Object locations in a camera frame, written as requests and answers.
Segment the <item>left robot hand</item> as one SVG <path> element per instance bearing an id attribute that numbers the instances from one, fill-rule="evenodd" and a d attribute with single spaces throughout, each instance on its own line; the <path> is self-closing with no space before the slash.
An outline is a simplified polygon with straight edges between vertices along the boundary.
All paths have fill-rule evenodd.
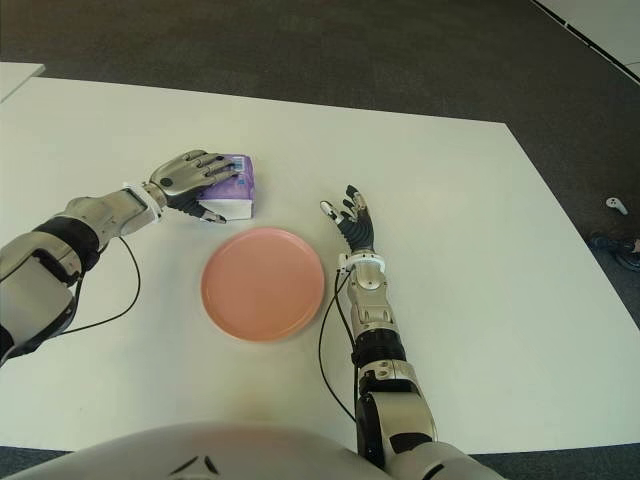
<path id="1" fill-rule="evenodd" d="M 237 175 L 231 158 L 192 150 L 158 167 L 144 189 L 161 208 L 168 207 L 203 221 L 225 224 L 224 216 L 199 203 L 199 195 Z"/>

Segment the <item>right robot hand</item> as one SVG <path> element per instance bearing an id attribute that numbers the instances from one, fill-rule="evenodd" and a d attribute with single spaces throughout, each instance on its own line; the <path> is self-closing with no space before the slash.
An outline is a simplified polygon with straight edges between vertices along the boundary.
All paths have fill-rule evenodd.
<path id="1" fill-rule="evenodd" d="M 337 226 L 352 252 L 374 252 L 374 226 L 363 194 L 353 185 L 348 185 L 345 195 L 345 210 L 338 211 L 330 202 L 321 201 L 322 212 Z"/>

